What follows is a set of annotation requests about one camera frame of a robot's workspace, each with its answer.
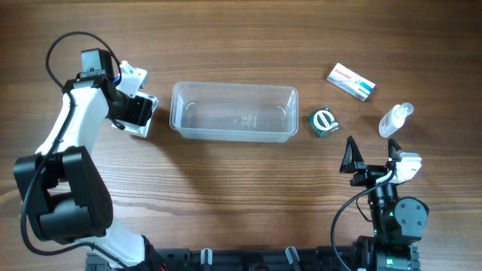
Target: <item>transparent plastic box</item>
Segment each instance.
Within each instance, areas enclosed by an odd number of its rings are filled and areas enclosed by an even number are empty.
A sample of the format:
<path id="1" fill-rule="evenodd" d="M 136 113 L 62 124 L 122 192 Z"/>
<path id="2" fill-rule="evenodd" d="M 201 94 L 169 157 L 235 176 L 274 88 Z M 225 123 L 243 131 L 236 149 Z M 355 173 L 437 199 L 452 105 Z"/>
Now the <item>transparent plastic box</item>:
<path id="1" fill-rule="evenodd" d="M 187 139 L 286 142 L 298 129 L 294 87 L 178 82 L 171 127 Z"/>

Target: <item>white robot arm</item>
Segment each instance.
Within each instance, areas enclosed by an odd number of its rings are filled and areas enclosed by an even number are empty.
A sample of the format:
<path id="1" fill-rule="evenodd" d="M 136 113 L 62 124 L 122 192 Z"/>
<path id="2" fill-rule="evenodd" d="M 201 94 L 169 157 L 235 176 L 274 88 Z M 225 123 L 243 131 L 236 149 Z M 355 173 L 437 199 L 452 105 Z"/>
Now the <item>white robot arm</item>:
<path id="1" fill-rule="evenodd" d="M 113 218 L 110 195 L 90 159 L 100 125 L 106 118 L 117 128 L 146 137 L 158 104 L 156 97 L 139 92 L 147 84 L 148 72 L 123 61 L 122 80 L 116 86 L 114 82 L 118 79 L 113 75 L 108 51 L 85 50 L 81 56 L 83 72 L 67 81 L 63 108 L 47 140 L 36 155 L 20 158 L 15 165 L 15 178 L 25 200 L 38 161 L 52 160 L 47 161 L 41 185 L 32 192 L 30 200 L 35 204 L 27 211 L 30 224 L 40 240 L 62 245 L 95 244 L 88 246 L 112 268 L 158 265 L 155 262 L 160 260 L 152 259 L 154 249 L 148 240 Z M 69 116 L 71 99 L 74 110 Z M 67 127 L 54 144 L 68 117 Z M 56 146 L 52 157 L 46 157 L 52 146 Z M 55 187 L 59 180 L 67 181 L 72 192 L 50 195 L 47 189 Z"/>

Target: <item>wood grain surface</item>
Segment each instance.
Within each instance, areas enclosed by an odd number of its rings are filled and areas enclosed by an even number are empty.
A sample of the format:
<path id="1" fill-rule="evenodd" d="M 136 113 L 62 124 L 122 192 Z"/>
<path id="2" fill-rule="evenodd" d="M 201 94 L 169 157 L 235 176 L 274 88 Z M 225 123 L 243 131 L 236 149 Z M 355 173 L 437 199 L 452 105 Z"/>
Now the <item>wood grain surface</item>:
<path id="1" fill-rule="evenodd" d="M 431 209 L 417 243 L 423 270 L 482 270 L 482 2 L 20 2 L 0 5 L 0 270 L 83 269 L 82 249 L 57 257 L 27 251 L 12 174 L 62 107 L 44 57 L 73 30 L 97 34 L 120 59 L 151 73 L 145 92 L 160 107 L 149 137 L 106 120 L 93 159 L 115 215 L 157 248 L 329 245 L 334 213 L 361 190 L 338 173 L 346 138 L 355 137 L 368 163 L 384 163 L 380 118 L 411 102 L 415 112 L 394 138 L 423 158 L 398 189 Z M 63 41 L 54 73 L 73 78 L 80 51 L 98 46 L 87 37 Z M 337 62 L 377 84 L 368 101 L 326 81 Z M 183 139 L 169 127 L 178 81 L 296 87 L 298 132 L 283 144 Z M 324 105 L 343 128 L 317 139 L 305 117 Z M 371 230 L 350 206 L 337 243 Z"/>

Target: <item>spray bottle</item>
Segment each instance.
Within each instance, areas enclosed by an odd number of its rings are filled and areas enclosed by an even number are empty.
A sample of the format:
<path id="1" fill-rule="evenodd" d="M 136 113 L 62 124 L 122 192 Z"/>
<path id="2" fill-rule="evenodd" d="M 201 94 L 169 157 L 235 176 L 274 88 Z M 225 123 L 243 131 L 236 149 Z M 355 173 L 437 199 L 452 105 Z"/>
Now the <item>spray bottle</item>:
<path id="1" fill-rule="evenodd" d="M 380 121 L 378 132 L 384 138 L 391 136 L 405 123 L 405 119 L 413 113 L 413 106 L 408 102 L 396 105 Z"/>

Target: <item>bottle cap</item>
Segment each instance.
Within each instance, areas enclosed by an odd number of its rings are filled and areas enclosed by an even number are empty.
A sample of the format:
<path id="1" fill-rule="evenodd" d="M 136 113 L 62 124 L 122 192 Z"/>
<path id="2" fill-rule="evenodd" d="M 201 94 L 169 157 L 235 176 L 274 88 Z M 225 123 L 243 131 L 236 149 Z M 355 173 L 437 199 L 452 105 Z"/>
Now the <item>bottle cap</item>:
<path id="1" fill-rule="evenodd" d="M 400 107 L 395 111 L 395 116 L 401 119 L 405 119 L 412 113 L 413 113 L 413 105 L 411 105 L 408 102 L 405 102 L 402 105 L 400 105 Z"/>

